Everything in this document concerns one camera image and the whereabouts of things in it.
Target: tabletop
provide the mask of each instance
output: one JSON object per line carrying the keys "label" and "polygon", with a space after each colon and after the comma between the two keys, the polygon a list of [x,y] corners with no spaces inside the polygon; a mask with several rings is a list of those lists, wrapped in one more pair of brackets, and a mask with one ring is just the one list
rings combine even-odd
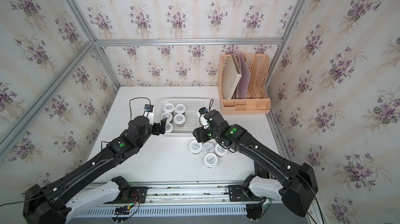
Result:
{"label": "tabletop", "polygon": [[[88,159],[100,152],[102,141],[112,141],[128,128],[129,100],[135,97],[149,98],[155,112],[163,110],[156,107],[164,98],[214,99],[212,109],[221,110],[216,86],[120,87]],[[133,100],[132,118],[142,115],[147,103],[146,99]],[[263,145],[279,153],[264,114],[223,117],[230,125],[242,126]],[[202,152],[198,155],[190,152],[189,144],[192,140],[195,138],[152,135],[137,154],[102,174],[94,182],[108,182],[118,176],[123,176],[128,182],[237,182],[244,181],[248,175],[254,173],[253,160],[239,152],[228,152],[224,157],[218,158],[217,166],[208,168],[204,164]]]}

